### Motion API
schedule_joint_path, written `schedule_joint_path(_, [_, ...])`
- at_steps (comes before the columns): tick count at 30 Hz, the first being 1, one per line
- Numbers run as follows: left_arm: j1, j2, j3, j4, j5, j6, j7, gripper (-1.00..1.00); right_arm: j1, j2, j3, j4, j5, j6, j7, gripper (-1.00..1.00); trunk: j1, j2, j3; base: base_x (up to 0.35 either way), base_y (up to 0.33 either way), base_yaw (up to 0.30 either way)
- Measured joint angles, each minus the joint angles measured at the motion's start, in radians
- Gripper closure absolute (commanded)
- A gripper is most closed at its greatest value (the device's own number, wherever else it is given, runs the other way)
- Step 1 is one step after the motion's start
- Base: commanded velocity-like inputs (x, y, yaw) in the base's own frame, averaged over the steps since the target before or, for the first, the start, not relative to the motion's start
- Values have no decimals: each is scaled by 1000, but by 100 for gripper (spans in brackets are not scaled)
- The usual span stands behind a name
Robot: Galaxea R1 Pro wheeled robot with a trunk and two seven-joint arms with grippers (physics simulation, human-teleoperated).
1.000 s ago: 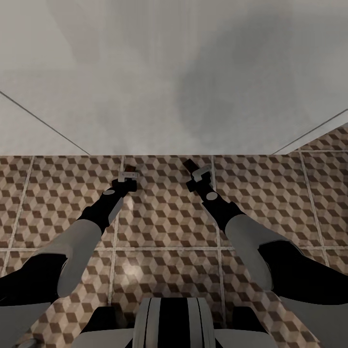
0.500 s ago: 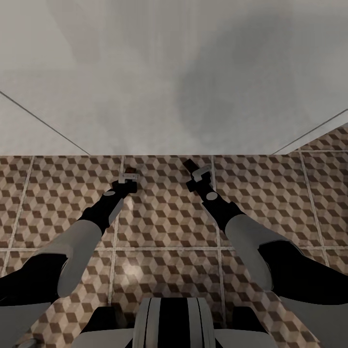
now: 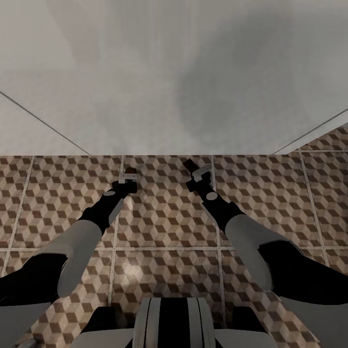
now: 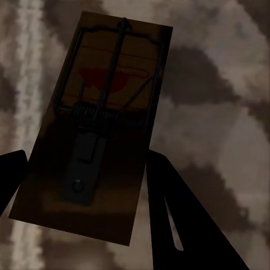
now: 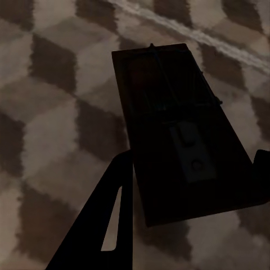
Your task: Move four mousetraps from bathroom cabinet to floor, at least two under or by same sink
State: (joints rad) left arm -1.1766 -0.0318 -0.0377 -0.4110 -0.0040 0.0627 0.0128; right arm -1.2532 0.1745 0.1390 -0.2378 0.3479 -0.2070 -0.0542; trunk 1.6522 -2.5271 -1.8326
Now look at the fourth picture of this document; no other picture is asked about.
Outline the mousetrap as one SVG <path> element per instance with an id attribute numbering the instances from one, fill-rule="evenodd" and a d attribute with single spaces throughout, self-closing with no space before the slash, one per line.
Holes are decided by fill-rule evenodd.
<path id="1" fill-rule="evenodd" d="M 82 11 L 9 218 L 129 246 L 172 31 Z"/>

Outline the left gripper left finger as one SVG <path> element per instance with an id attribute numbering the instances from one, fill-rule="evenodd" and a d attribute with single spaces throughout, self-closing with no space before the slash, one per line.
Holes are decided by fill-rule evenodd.
<path id="1" fill-rule="evenodd" d="M 24 178 L 28 160 L 24 150 L 0 156 L 0 216 Z"/>

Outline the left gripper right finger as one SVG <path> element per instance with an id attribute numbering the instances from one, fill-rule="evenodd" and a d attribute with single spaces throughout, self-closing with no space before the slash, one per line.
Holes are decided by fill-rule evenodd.
<path id="1" fill-rule="evenodd" d="M 165 155 L 147 150 L 146 172 L 154 270 L 249 270 Z M 184 251 L 174 245 L 164 198 Z"/>

